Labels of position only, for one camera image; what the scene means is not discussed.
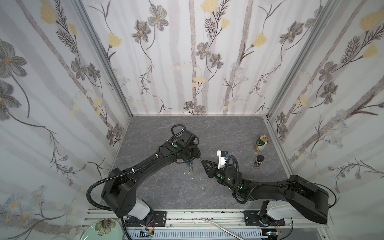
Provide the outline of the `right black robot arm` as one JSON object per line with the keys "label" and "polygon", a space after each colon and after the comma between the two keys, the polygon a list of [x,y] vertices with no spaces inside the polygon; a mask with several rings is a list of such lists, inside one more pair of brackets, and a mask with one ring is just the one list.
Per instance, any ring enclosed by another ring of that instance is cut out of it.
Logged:
{"label": "right black robot arm", "polygon": [[275,200],[289,203],[300,215],[317,224],[328,223],[329,194],[298,175],[278,182],[256,182],[245,180],[236,164],[219,168],[219,164],[202,160],[209,178],[231,190],[233,198],[240,204],[254,200]]}

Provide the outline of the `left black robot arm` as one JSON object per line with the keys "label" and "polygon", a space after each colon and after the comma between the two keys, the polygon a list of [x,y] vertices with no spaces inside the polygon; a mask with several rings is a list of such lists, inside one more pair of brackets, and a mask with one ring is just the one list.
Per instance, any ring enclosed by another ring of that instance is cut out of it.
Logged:
{"label": "left black robot arm", "polygon": [[112,170],[108,180],[104,182],[101,195],[107,210],[114,212],[119,218],[135,217],[142,225],[146,225],[154,218],[154,210],[145,201],[137,198],[137,189],[149,177],[178,160],[189,163],[200,158],[199,143],[200,139],[195,134],[181,130],[139,164],[124,170]]}

